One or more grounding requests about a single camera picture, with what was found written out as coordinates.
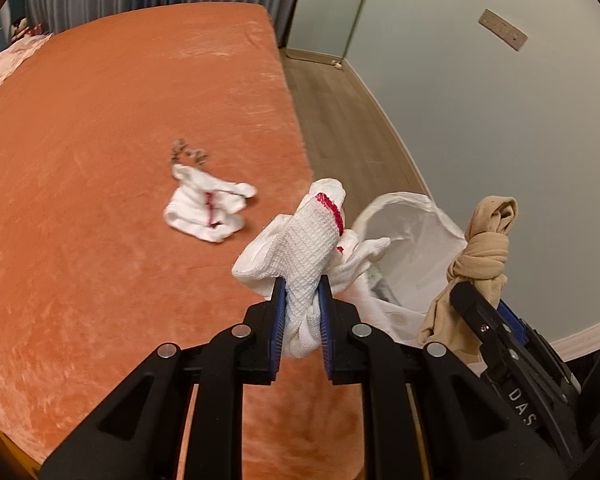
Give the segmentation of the beige knotted stocking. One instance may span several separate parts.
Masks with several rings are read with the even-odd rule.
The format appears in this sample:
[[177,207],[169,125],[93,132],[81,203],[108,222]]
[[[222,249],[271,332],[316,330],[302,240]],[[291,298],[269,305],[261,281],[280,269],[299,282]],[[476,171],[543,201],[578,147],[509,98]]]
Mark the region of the beige knotted stocking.
[[508,233],[518,214],[513,197],[488,196],[476,206],[465,231],[466,247],[446,270],[448,284],[432,300],[417,341],[441,342],[466,363],[479,359],[480,340],[451,304],[451,292],[458,283],[468,282],[496,307],[507,283],[504,274],[509,255]]

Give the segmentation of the white glove red trim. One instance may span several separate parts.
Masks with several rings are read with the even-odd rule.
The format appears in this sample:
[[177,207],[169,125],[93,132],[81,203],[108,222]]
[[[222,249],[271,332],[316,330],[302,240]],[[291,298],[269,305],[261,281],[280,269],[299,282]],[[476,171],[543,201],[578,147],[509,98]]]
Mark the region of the white glove red trim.
[[388,250],[388,237],[360,240],[344,226],[346,190],[336,179],[314,181],[293,214],[279,214],[232,267],[238,282],[268,299],[276,278],[286,283],[283,355],[303,359],[321,344],[317,287],[347,290]]

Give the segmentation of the white bag lined trash bin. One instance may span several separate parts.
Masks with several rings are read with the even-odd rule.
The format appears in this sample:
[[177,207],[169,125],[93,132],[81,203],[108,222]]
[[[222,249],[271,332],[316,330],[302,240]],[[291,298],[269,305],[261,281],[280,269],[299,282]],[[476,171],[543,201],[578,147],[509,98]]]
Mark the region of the white bag lined trash bin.
[[426,195],[393,192],[376,197],[355,219],[359,240],[388,238],[385,255],[342,294],[358,306],[363,321],[399,344],[417,348],[430,304],[443,292],[446,271],[478,233],[494,229],[492,198],[475,209],[463,231]]

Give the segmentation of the orange plush bed blanket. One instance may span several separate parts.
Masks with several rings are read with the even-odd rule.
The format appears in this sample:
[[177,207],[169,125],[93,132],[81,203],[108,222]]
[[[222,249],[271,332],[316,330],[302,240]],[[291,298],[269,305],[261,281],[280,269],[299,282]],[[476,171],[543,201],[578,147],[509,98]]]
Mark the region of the orange plush bed blanket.
[[[224,242],[164,220],[179,140],[257,189]],[[311,179],[262,6],[159,6],[47,40],[0,87],[1,432],[43,463],[159,344],[238,323],[259,296],[235,260]]]

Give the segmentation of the gold framed standing mirror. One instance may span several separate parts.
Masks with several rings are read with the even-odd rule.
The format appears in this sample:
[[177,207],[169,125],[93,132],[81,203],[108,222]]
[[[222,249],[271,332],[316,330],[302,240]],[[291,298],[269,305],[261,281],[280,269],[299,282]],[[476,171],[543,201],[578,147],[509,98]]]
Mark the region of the gold framed standing mirror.
[[288,58],[338,66],[364,0],[297,0],[285,48]]

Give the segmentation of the pink floral quilt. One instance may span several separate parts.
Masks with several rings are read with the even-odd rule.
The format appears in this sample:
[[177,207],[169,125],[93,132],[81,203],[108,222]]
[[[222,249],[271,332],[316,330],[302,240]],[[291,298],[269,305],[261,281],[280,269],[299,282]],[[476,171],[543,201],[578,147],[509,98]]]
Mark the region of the pink floral quilt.
[[0,53],[0,87],[11,74],[35,52],[44,46],[52,35],[24,36]]

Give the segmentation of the bedside clutter items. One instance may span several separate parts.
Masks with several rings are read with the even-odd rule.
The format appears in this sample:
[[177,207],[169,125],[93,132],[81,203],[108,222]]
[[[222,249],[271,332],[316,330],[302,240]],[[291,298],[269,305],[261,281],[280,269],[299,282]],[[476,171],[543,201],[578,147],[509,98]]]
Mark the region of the bedside clutter items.
[[42,33],[43,27],[40,23],[31,25],[29,19],[23,16],[10,24],[9,40],[10,42],[16,42],[25,36],[38,36]]

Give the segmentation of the wall switch plate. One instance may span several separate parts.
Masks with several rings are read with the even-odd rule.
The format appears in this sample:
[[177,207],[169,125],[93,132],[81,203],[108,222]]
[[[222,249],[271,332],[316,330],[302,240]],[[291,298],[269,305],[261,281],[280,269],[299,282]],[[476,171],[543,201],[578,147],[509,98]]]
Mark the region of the wall switch plate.
[[489,9],[483,11],[478,23],[516,51],[519,51],[528,40],[524,32]]

